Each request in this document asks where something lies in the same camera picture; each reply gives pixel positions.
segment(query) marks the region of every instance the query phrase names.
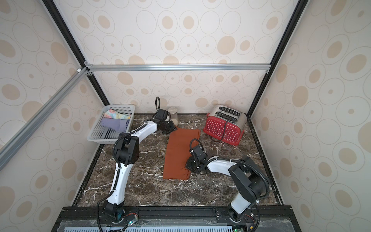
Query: orange cloth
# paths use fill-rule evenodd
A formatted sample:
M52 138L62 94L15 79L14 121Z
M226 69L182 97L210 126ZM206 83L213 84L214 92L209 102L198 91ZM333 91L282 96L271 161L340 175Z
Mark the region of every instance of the orange cloth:
M200 139L200 130L190 130L178 128L171 132L169 142L167 143L164 179L188 180L191 171L186 168L186 162L191 156L189 153L189 143L193 138Z

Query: toaster slot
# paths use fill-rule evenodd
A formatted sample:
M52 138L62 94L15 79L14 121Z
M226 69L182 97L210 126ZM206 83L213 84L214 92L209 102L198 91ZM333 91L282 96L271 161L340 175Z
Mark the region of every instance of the toaster slot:
M233 118L233 117L231 117L229 115L226 115L226 114L224 114L222 112L216 112L215 115L218 116L218 117L224 118L225 120L230 121L232 123L236 123L237 122L237 119L236 118Z
M229 109L229 108L227 108L227 107L219 107L219 109L220 109L221 111L224 111L224 112L227 112L227 113L233 114L234 116L237 116L237 117L240 117L240 116L241 116L241 114L238 113L237 111L232 110L232 109Z

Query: dark marble surface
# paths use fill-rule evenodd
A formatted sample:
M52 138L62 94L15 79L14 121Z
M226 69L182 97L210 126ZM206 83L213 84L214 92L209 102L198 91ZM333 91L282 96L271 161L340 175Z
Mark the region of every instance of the dark marble surface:
M135 115L132 128L137 128L147 115ZM202 129L205 115L179 115L179 127L200 129L200 140L208 155L226 158L241 158L249 155L265 172L260 155L249 126L240 144L214 143ZM166 146L169 135L160 132L149 135L140 143L140 157L131 170L125 190L126 206L212 206L228 205L238 193L229 176L220 173L197 175L192 173L187 181L164 180ZM106 196L111 188L115 173L115 161L112 158L112 145L105 145L97 161L88 185L84 190L79 206L95 206L97 201ZM260 201L260 205L276 205L274 195Z

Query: plastic basket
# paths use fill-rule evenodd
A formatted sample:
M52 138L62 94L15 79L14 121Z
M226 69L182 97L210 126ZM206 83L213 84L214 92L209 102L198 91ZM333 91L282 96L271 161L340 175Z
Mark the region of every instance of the plastic basket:
M109 127L101 126L103 115L109 109L113 109L120 114L130 115L131 117L126 133L131 130L130 128L133 124L135 106L129 104L106 105L102 108L99 118L95 121L92 129L90 130L90 133L87 137L88 141L96 142L99 144L113 144L118 139L120 132L117 132Z

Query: toaster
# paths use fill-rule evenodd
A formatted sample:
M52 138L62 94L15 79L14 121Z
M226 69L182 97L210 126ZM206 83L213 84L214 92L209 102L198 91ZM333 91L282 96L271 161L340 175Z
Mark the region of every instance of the toaster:
M244 113L224 105L216 105L206 116L206 125L203 129L206 134L221 139L228 121L222 141L234 146L240 143L247 121Z

